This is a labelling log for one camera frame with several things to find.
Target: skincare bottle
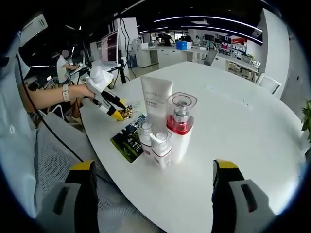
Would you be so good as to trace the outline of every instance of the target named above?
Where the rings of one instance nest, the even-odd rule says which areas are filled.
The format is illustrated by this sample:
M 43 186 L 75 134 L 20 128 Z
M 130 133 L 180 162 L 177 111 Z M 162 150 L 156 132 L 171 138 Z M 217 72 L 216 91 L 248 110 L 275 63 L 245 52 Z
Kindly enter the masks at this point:
M 197 98 L 185 93 L 175 93 L 167 100 L 167 122 L 168 131 L 172 134 L 172 161 L 179 163 L 187 152 L 190 141 L 194 117 L 193 107 Z
M 145 118 L 138 125 L 139 140 L 145 154 L 151 155 L 151 140 L 149 134 L 152 133 L 152 124 Z
M 168 131 L 159 132 L 156 135 L 150 134 L 152 156 L 162 169 L 165 169 L 171 162 L 170 137 L 171 134 Z

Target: yellow tape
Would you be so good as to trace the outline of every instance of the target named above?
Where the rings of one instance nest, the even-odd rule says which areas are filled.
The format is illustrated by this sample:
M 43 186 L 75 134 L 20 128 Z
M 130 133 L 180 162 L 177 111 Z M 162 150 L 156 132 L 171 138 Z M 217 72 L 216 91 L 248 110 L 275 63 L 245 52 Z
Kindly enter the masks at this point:
M 112 115 L 112 118 L 119 120 L 119 121 L 124 121 L 123 117 L 121 116 L 119 111 L 115 111 Z
M 71 167 L 70 170 L 90 170 L 91 163 L 93 163 L 93 160 L 81 162 L 78 164 L 75 164 Z
M 216 159 L 219 165 L 219 168 L 238 168 L 236 164 L 231 161 Z
M 119 102 L 121 103 L 121 104 L 123 104 L 125 107 L 126 107 L 126 104 L 125 104 L 125 102 L 126 102 L 126 100 L 119 100 Z

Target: gold object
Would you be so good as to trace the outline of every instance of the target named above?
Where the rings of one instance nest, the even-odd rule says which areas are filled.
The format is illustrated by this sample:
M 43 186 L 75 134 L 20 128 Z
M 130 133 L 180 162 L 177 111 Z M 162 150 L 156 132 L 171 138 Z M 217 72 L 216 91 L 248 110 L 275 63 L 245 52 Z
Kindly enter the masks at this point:
M 119 112 L 124 120 L 132 118 L 133 117 L 133 106 L 132 105 L 127 106 L 125 110 L 120 110 Z

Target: blue box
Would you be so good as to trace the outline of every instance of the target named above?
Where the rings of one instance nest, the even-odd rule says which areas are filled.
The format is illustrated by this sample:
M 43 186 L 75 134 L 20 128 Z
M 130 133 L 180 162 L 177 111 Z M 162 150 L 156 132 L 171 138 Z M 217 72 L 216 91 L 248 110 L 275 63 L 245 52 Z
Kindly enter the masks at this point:
M 176 48 L 178 50 L 186 50 L 187 49 L 187 42 L 186 41 L 177 41 Z

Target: wristwatch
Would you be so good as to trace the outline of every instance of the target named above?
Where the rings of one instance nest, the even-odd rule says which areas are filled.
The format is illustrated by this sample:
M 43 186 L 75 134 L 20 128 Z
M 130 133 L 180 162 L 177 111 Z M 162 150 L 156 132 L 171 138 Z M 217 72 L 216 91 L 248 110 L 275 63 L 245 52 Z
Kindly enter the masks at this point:
M 64 102 L 70 101 L 69 92 L 68 92 L 68 84 L 63 85 L 63 99 L 64 99 Z

